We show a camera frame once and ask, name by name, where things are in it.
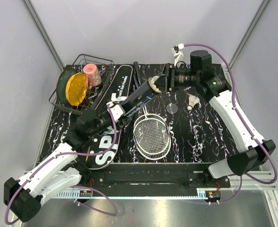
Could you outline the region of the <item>white shuttlecock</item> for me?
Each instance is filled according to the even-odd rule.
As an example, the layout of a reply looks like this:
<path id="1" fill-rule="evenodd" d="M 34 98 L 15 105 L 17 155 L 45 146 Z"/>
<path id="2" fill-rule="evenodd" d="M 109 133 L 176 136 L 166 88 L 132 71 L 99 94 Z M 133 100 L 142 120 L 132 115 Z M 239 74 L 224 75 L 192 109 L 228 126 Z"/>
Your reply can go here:
<path id="1" fill-rule="evenodd" d="M 149 83 L 151 89 L 152 89 L 154 92 L 160 94 L 160 93 L 161 93 L 161 90 L 160 90 L 160 89 L 157 87 L 157 85 L 155 84 L 155 82 L 156 82 L 158 79 L 159 79 L 159 76 L 150 77 L 150 78 L 148 79 L 148 83 Z"/>
<path id="2" fill-rule="evenodd" d="M 196 104 L 200 102 L 200 99 L 197 96 L 189 95 L 189 101 L 187 105 L 187 110 L 191 111 Z"/>

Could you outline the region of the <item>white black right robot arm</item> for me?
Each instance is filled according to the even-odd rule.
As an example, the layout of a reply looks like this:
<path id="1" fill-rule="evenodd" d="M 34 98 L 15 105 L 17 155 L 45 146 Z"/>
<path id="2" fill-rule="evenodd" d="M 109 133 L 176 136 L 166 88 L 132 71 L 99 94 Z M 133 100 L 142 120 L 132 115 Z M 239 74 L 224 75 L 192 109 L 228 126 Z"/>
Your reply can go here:
<path id="1" fill-rule="evenodd" d="M 214 187 L 228 175 L 248 175 L 249 171 L 273 163 L 271 154 L 276 148 L 273 140 L 266 140 L 250 123 L 235 100 L 234 84 L 214 72 L 212 56 L 206 50 L 190 53 L 189 68 L 165 67 L 165 73 L 148 81 L 157 92 L 171 92 L 181 87 L 195 87 L 208 104 L 219 114 L 231 133 L 238 154 L 207 167 L 202 181 Z"/>

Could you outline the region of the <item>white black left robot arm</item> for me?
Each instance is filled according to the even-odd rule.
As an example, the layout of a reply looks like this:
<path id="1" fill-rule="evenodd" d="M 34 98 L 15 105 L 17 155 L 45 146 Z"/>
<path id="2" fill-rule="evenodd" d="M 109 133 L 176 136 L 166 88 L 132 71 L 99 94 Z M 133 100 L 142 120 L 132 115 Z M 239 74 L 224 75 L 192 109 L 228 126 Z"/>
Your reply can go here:
<path id="1" fill-rule="evenodd" d="M 127 121 L 124 103 L 108 102 L 97 114 L 88 108 L 70 127 L 63 142 L 39 165 L 15 180 L 4 183 L 5 223 L 28 222 L 54 195 L 77 184 L 89 184 L 90 170 L 99 170 L 112 162 L 118 145 L 118 131 Z M 9 221 L 9 213 L 17 219 Z"/>

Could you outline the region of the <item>white shuttlecock front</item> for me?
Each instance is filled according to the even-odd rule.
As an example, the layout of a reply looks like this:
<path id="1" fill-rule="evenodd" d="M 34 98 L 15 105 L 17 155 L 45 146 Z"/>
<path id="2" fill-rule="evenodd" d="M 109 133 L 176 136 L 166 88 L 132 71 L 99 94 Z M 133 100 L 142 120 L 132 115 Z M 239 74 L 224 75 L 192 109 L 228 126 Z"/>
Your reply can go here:
<path id="1" fill-rule="evenodd" d="M 155 82 L 156 82 L 158 79 L 159 79 L 159 76 L 150 77 L 150 78 L 148 79 L 148 83 L 149 83 L 151 89 L 152 89 L 154 92 L 160 94 L 160 93 L 161 93 L 161 90 L 160 90 L 160 89 L 157 87 L 157 85 L 155 84 Z"/>

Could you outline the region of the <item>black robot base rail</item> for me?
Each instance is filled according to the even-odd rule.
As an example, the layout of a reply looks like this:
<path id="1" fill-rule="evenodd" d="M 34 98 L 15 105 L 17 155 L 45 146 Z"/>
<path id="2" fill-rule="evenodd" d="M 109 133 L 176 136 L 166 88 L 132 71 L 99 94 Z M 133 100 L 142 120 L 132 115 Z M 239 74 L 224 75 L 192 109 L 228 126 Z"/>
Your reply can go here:
<path id="1" fill-rule="evenodd" d="M 109 197 L 189 197 L 197 189 L 229 188 L 228 177 L 208 180 L 208 163 L 114 163 L 82 170 L 80 185 L 93 186 Z"/>

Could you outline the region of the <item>clear plastic tube lid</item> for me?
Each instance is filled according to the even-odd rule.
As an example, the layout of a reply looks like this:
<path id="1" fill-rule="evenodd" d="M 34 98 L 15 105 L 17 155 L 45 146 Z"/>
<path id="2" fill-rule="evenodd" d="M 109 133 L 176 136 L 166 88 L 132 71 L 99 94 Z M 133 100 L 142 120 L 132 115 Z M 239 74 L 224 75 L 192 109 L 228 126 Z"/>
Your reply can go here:
<path id="1" fill-rule="evenodd" d="M 177 105 L 170 103 L 167 105 L 166 110 L 170 114 L 175 114 L 178 111 Z"/>

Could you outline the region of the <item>black shuttlecock tube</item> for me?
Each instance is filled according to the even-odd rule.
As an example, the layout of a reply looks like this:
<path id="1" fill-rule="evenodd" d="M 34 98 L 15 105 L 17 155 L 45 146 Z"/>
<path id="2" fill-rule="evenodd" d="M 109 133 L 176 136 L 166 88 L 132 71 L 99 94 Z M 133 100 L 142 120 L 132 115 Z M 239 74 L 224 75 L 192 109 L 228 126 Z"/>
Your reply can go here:
<path id="1" fill-rule="evenodd" d="M 140 108 L 146 105 L 151 99 L 156 97 L 158 93 L 154 92 L 148 80 L 144 82 L 139 88 L 137 88 L 130 96 L 128 96 L 120 104 L 125 110 L 125 116 L 131 117 L 134 115 Z"/>

